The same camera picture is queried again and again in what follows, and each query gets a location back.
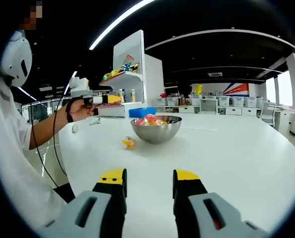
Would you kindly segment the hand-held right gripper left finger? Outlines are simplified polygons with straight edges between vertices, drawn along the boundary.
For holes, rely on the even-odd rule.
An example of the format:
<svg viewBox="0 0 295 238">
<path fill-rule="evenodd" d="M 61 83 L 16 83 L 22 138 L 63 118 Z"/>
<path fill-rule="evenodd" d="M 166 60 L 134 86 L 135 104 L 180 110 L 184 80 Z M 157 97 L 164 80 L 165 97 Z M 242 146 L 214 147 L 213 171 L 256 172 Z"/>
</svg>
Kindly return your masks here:
<svg viewBox="0 0 295 238">
<path fill-rule="evenodd" d="M 61 215 L 39 229 L 41 238 L 120 238 L 126 215 L 127 170 L 102 174 L 94 188 L 65 206 Z"/>
</svg>

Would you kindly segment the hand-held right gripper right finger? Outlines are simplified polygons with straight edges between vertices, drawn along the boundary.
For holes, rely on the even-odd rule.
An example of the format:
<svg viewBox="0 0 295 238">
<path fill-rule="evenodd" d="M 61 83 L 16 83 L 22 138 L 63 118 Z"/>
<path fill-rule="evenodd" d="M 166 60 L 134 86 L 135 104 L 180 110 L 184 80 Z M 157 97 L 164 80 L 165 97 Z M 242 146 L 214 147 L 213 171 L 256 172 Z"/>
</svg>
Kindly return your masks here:
<svg viewBox="0 0 295 238">
<path fill-rule="evenodd" d="M 268 233 L 249 221 L 218 194 L 209 193 L 199 176 L 173 171 L 173 212 L 179 238 L 266 238 Z"/>
</svg>

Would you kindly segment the person's left hand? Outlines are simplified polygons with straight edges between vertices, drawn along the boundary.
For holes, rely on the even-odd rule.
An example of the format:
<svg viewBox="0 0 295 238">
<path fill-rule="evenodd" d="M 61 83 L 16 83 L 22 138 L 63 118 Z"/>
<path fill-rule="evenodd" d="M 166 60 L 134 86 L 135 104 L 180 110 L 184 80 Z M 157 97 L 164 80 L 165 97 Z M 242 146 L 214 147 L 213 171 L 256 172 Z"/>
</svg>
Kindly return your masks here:
<svg viewBox="0 0 295 238">
<path fill-rule="evenodd" d="M 94 115 L 95 105 L 89 99 L 71 99 L 65 107 L 67 122 L 80 121 Z"/>
</svg>

